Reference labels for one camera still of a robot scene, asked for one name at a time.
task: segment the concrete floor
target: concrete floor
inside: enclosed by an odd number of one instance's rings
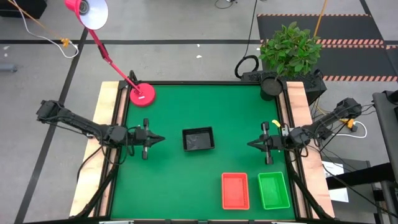
[[[395,0],[367,0],[385,40],[398,40]],[[48,1],[41,18],[46,26],[65,37],[79,39],[82,26],[61,0]],[[109,19],[98,31],[108,40],[162,39],[247,39],[254,1],[239,1],[219,10],[213,0],[112,0]],[[319,13],[319,0],[267,0],[257,5],[257,13]],[[364,13],[359,0],[331,0],[325,13]],[[47,35],[29,22],[31,31]],[[0,18],[0,39],[35,39],[26,33],[20,19]],[[252,39],[258,39],[256,22]],[[19,66],[17,73],[0,74],[0,222],[13,223],[32,175],[48,126],[35,120],[40,101],[58,99],[71,60],[62,57],[52,45],[0,45],[0,62]],[[257,45],[249,54],[258,54]],[[243,56],[245,45],[108,45],[121,70],[134,69],[143,80],[235,80],[233,70]],[[240,71],[251,70],[250,62]],[[65,106],[92,118],[102,81],[120,77],[101,59],[94,45],[85,45]],[[396,90],[397,83],[327,82],[328,91],[320,105],[332,110],[350,96],[362,104],[372,93]],[[386,149],[376,114],[358,119],[368,127],[366,139],[339,137],[328,149],[348,159],[369,160],[372,165],[387,162]],[[25,222],[67,218],[75,190],[76,172],[81,164],[86,139],[57,129],[37,184]],[[335,208],[343,220],[374,222],[372,214],[351,214]]]

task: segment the green leaves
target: green leaves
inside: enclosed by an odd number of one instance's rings
[[[294,67],[294,71],[295,71],[295,72],[299,72],[299,71],[301,71],[301,69],[303,69],[303,65],[302,65],[302,64],[296,65],[296,66]]]
[[[294,29],[296,26],[297,26],[297,22],[292,22],[292,23],[289,25],[289,29]]]
[[[301,60],[299,58],[296,58],[296,59],[291,60],[289,62],[289,65],[294,67],[294,66],[298,65],[300,62],[301,62]]]
[[[285,57],[286,56],[286,53],[283,52],[283,51],[278,52],[278,54],[279,54],[279,57]]]
[[[260,47],[259,59],[266,63],[269,70],[278,76],[295,77],[306,75],[317,64],[322,44],[317,44],[319,37],[311,37],[309,29],[300,30],[296,22],[275,31],[271,40]]]
[[[274,44],[275,44],[275,41],[274,41],[274,40],[268,41],[268,46],[273,47]]]
[[[310,33],[311,33],[311,31],[309,29],[305,29],[305,30],[303,30],[303,32],[305,33],[305,35],[310,35]]]
[[[299,57],[304,57],[304,50],[303,50],[303,49],[299,49],[299,50],[297,51],[297,56],[299,56]]]
[[[278,75],[280,75],[283,71],[284,71],[284,64],[281,63],[281,64],[279,64],[278,67],[276,68],[276,72],[278,73]]]

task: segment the yellow rope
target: yellow rope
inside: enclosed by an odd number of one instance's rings
[[[326,5],[327,5],[327,4],[328,4],[328,0],[325,0],[325,2],[323,3],[323,7],[322,7],[321,14],[319,15],[319,18],[318,18],[318,23],[317,23],[317,26],[316,26],[316,28],[315,28],[315,32],[313,33],[313,36],[316,36],[317,33],[318,33],[318,28],[319,28],[319,25],[320,25],[320,23],[321,23],[321,19],[322,19],[322,16],[323,16],[323,12],[325,12]]]
[[[321,14],[319,15],[318,22],[317,22],[317,26],[315,27],[315,32],[313,33],[313,36],[316,36],[317,33],[318,33],[318,28],[319,28],[319,25],[321,24],[322,16],[323,16],[323,13],[325,12],[326,5],[327,5],[327,4],[328,4],[328,0],[325,0],[325,1],[323,2],[322,11],[321,11]],[[321,114],[326,115],[326,114],[327,114],[326,111],[324,111],[323,109],[321,109],[321,108],[318,106],[318,101],[319,101],[319,98],[316,100],[316,102],[314,102],[314,105],[315,105],[315,104],[317,105],[317,109],[318,109],[319,112],[321,112]]]
[[[61,42],[63,43],[64,47],[68,47],[69,44],[69,39],[68,38],[63,38],[60,35],[58,35],[56,32],[52,31],[49,28],[46,28],[43,24],[41,24],[37,19],[33,18],[31,15],[29,15],[27,12],[25,12],[25,10],[21,9],[21,7],[19,7],[17,4],[15,4],[13,1],[8,0],[9,3],[13,4],[15,7],[17,7],[19,10],[21,10],[22,13],[25,14],[25,16],[31,18],[33,21],[35,21],[39,26],[41,26],[43,29],[45,29],[47,32],[51,33],[52,35],[54,35],[56,38],[60,39]]]

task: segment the lamp arm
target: lamp arm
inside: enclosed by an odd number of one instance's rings
[[[90,35],[93,37],[94,42],[97,44],[99,52],[101,53],[102,58],[108,63],[110,64],[113,69],[115,69],[115,71],[117,71],[119,73],[119,75],[121,75],[125,81],[127,81],[137,92],[138,94],[142,94],[142,92],[140,91],[140,89],[138,88],[137,85],[135,85],[120,69],[119,67],[117,67],[112,59],[109,57],[109,53],[105,48],[105,45],[100,41],[100,39],[98,38],[98,36],[96,35],[96,33],[91,30],[88,29],[88,32],[90,33]]]

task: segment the white cable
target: white cable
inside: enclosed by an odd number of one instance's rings
[[[366,138],[366,136],[368,135],[368,130],[366,129],[365,124],[363,124],[363,123],[360,122],[360,121],[354,121],[354,124],[356,124],[356,123],[362,125],[363,129],[365,129],[365,135],[364,135],[364,136],[353,136],[353,135],[350,135],[350,134],[332,134],[332,135],[336,135],[336,136],[347,136],[347,137],[359,138],[359,139]]]
[[[19,8],[18,8],[18,11],[21,13],[22,19],[24,20],[24,24],[25,24],[26,31],[27,31],[30,35],[33,35],[33,36],[38,37],[38,38],[43,38],[43,39],[45,39],[45,40],[47,40],[47,41],[53,43],[54,45],[56,45],[56,46],[60,49],[60,51],[62,52],[63,56],[66,57],[66,58],[74,58],[74,57],[76,57],[76,55],[79,54],[79,49],[78,49],[77,46],[76,46],[75,44],[73,44],[72,41],[70,41],[70,40],[69,40],[69,44],[72,44],[72,46],[76,49],[76,53],[74,54],[74,56],[66,56],[66,55],[65,55],[65,52],[62,50],[62,48],[61,48],[57,43],[55,43],[54,41],[52,41],[52,40],[50,40],[50,39],[48,39],[48,38],[46,38],[46,37],[43,37],[43,36],[40,36],[40,35],[36,35],[36,34],[31,33],[31,32],[29,31],[29,29],[27,28],[27,24],[26,24],[26,20],[25,20],[24,13],[23,13]]]

